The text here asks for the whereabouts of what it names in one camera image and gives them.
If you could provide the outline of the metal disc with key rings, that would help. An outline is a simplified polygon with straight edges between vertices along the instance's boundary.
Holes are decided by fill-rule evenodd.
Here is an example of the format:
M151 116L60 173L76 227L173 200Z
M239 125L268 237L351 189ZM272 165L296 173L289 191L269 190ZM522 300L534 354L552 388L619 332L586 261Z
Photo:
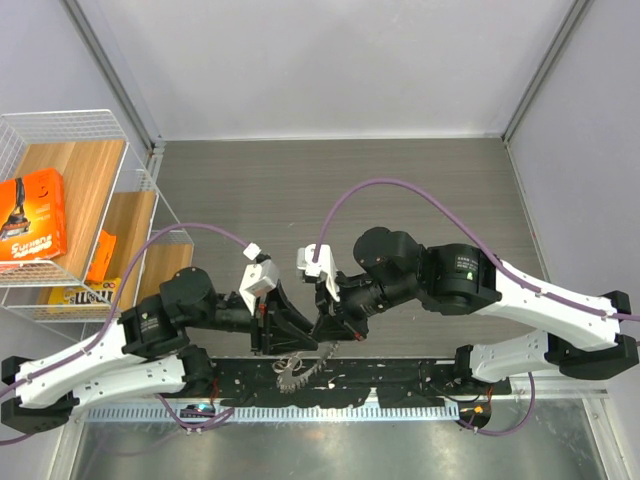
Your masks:
M309 367L304 367L300 352L287 354L272 363L276 374L276 386L283 394L292 394L309 383L309 380L327 365L339 348L338 342L326 344L326 350Z

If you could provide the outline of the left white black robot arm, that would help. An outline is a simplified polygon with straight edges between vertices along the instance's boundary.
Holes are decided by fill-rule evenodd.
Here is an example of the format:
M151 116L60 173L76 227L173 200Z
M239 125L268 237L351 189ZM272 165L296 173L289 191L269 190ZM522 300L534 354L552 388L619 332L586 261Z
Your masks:
M311 322L281 285L249 308L237 293L217 293L204 270L187 267L86 340L43 359L3 360L1 377L14 396L1 404L2 424L33 435L110 400L212 393L216 367L205 349L191 343L189 329L248 334L252 350L265 355L319 346Z

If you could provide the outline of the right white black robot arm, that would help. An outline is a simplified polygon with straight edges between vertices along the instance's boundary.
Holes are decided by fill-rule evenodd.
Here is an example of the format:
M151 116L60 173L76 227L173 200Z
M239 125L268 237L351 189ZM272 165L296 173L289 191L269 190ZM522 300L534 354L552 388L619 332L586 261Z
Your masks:
M363 341L370 317L410 301L443 316L496 316L531 327L528 334L495 344L457 348L452 380L473 394L487 383L555 368L579 380L608 380L639 363L633 337L620 330L629 311L620 291L581 295L511 265L493 263L477 247L426 248L408 233L374 227L361 235L353 256L363 272L338 271L329 246L299 249L297 268L316 285L318 342Z

